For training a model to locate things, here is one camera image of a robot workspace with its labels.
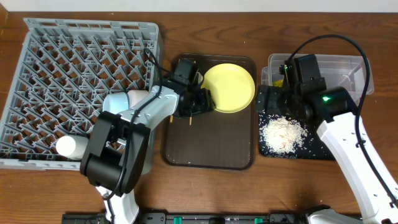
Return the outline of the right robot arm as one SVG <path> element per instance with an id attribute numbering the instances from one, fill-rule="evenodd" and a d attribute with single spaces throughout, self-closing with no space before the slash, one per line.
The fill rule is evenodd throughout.
<path id="1" fill-rule="evenodd" d="M 326 84 L 314 54 L 284 60 L 280 74 L 282 86 L 259 92 L 265 113 L 315 129 L 348 181 L 362 223 L 397 223 L 397 183 L 368 138 L 359 104 L 344 87 Z"/>

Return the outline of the white paper cup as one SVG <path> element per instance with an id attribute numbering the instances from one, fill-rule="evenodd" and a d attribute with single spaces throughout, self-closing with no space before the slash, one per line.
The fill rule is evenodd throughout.
<path id="1" fill-rule="evenodd" d="M 57 152 L 64 157 L 73 160 L 81 160 L 88 144 L 88 138 L 84 136 L 62 136 L 56 142 Z"/>

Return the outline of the light blue bowl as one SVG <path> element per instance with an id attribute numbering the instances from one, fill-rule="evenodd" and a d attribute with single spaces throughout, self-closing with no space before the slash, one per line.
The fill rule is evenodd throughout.
<path id="1" fill-rule="evenodd" d="M 103 101 L 103 111 L 118 114 L 129 109 L 129 98 L 126 92 L 108 94 Z"/>

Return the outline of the yellow plate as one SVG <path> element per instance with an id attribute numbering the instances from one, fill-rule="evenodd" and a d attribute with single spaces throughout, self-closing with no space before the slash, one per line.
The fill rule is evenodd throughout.
<path id="1" fill-rule="evenodd" d="M 218 112 L 236 113 L 245 109 L 254 98 L 253 77 L 239 65 L 215 65 L 205 73 L 204 78 L 201 87 L 210 90 L 215 110 Z"/>

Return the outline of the white bowl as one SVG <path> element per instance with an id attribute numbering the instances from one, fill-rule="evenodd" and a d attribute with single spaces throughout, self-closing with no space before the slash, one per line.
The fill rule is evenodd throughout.
<path id="1" fill-rule="evenodd" d="M 132 108 L 138 102 L 143 100 L 149 92 L 147 90 L 130 90 L 127 92 L 129 108 Z"/>

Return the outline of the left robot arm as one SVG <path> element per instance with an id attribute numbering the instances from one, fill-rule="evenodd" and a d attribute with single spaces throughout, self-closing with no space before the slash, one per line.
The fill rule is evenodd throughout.
<path id="1" fill-rule="evenodd" d="M 134 223 L 134 198 L 146 159 L 150 133 L 168 116 L 191 118 L 213 111 L 209 90 L 198 65 L 181 59 L 168 79 L 160 78 L 131 109 L 100 113 L 80 163 L 80 173 L 100 192 L 110 223 Z"/>

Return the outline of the pile of rice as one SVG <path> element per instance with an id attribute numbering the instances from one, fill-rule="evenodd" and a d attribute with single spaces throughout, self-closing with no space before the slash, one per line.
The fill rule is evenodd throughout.
<path id="1" fill-rule="evenodd" d="M 288 156 L 301 149 L 308 129 L 295 119 L 279 115 L 267 115 L 259 128 L 260 152 L 265 156 Z"/>

